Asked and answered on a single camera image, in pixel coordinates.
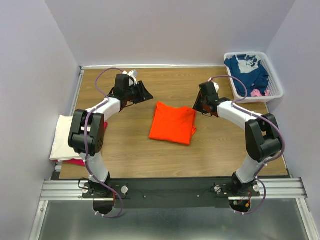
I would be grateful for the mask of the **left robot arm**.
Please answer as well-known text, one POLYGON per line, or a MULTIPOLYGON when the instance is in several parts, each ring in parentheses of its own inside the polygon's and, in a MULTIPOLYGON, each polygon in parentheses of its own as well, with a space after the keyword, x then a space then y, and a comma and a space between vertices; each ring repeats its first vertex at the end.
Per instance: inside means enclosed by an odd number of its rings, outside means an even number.
POLYGON ((82 188, 88 194, 108 197, 110 173, 105 167, 101 150, 104 145, 104 124, 123 109, 152 100, 142 81, 137 81, 137 71, 117 74, 111 91, 103 92, 104 100, 87 110, 75 110, 68 136, 68 145, 83 160, 88 172, 88 183, 82 188))

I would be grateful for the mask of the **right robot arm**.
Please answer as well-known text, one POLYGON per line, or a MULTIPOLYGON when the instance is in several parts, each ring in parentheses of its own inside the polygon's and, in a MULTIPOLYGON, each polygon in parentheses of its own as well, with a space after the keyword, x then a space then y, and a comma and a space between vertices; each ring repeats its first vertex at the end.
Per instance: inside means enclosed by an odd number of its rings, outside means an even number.
POLYGON ((239 194, 251 187, 258 173, 277 154, 285 149, 274 115, 261 115, 238 106, 228 98, 220 98, 211 81, 199 85, 199 92, 193 109, 203 115, 215 116, 230 121, 245 132, 247 156, 242 166, 232 174, 224 190, 239 194))

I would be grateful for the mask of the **orange t-shirt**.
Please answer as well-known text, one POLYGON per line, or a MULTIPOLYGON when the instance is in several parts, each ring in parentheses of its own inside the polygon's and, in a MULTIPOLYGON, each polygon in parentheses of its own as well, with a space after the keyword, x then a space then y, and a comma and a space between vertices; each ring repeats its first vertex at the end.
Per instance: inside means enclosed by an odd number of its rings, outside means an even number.
POLYGON ((159 101, 155 105, 149 138, 188 146, 197 131, 196 115, 192 108, 176 108, 159 101))

